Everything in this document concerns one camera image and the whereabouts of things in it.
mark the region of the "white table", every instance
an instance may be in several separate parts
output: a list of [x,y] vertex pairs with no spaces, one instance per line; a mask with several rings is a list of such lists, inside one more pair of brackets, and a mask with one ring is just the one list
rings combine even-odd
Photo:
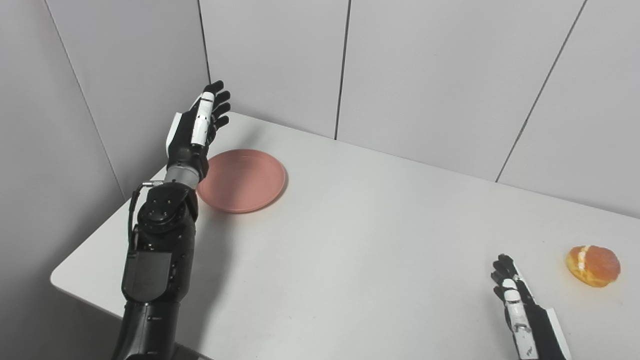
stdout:
[[[230,117],[209,155],[268,152],[288,185],[250,214],[200,203],[179,343],[215,360],[516,359],[489,277],[504,252],[556,309],[574,359],[637,358],[640,220]],[[122,316],[126,224],[123,205],[53,285]],[[583,244],[617,253],[617,282],[571,275],[564,256]]]

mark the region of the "white wall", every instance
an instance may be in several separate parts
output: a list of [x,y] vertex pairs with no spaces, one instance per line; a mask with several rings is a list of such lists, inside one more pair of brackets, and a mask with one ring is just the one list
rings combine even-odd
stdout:
[[198,0],[47,0],[128,198],[164,163],[176,111],[208,84]]
[[501,183],[640,217],[638,19],[588,0]]
[[118,322],[49,282],[124,198],[43,1],[0,1],[0,84],[0,357],[109,359]]
[[234,111],[333,138],[348,0],[201,0]]
[[353,0],[338,140],[495,180],[582,0]]

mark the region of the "robot finger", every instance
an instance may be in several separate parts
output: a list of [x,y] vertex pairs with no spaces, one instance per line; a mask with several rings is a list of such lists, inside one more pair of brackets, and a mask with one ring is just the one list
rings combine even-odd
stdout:
[[213,117],[214,119],[219,118],[220,116],[222,116],[222,114],[226,113],[227,111],[231,110],[231,104],[229,104],[228,102],[225,102],[224,104],[218,106],[214,111],[213,111]]
[[502,264],[503,268],[506,271],[506,274],[510,278],[513,278],[514,276],[518,275],[518,270],[516,269],[513,259],[511,259],[511,256],[500,254],[498,256],[498,261],[500,262],[500,264]]
[[228,123],[229,123],[229,117],[228,116],[223,116],[223,117],[220,117],[218,120],[216,120],[214,125],[216,126],[216,129],[219,129],[219,128],[223,127],[224,125],[227,125]]
[[504,275],[502,275],[499,271],[494,271],[491,273],[491,278],[493,279],[493,281],[495,281],[496,284],[498,284],[499,286],[502,285],[502,282],[505,279],[508,279],[507,277],[505,277]]
[[504,278],[507,278],[507,277],[511,278],[511,276],[509,276],[509,271],[504,266],[504,264],[501,263],[499,260],[493,262],[493,268],[495,269],[496,272],[500,273],[501,276],[503,276]]
[[223,102],[229,101],[229,99],[231,99],[231,93],[228,91],[223,91],[219,94],[216,94],[216,99],[213,100],[213,108],[217,108]]
[[220,90],[224,89],[224,87],[225,87],[225,84],[222,82],[222,80],[218,80],[213,84],[209,84],[209,85],[205,86],[203,92],[210,92],[210,93],[216,95],[216,93],[218,93]]
[[500,300],[502,300],[502,302],[504,302],[504,292],[500,286],[494,287],[493,292],[495,293],[496,296],[498,296]]

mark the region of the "pink plate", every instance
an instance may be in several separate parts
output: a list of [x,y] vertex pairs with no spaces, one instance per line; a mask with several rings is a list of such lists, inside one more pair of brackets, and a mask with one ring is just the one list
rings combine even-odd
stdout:
[[196,192],[216,209],[248,213],[274,201],[285,179],[284,167],[273,156],[258,150],[236,149],[209,159],[209,172]]

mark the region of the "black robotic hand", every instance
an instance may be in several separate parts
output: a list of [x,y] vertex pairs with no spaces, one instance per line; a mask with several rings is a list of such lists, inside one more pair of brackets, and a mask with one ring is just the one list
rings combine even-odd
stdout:
[[222,91],[224,83],[219,80],[207,85],[191,108],[185,113],[176,113],[166,141],[166,152],[169,158],[166,168],[186,168],[195,173],[182,180],[189,186],[195,186],[207,175],[209,164],[207,152],[209,145],[216,137],[219,128],[229,123],[225,115],[231,110],[227,102],[231,98],[228,91]]
[[501,254],[493,268],[493,292],[504,303],[520,360],[571,360],[556,312],[537,305],[513,259]]

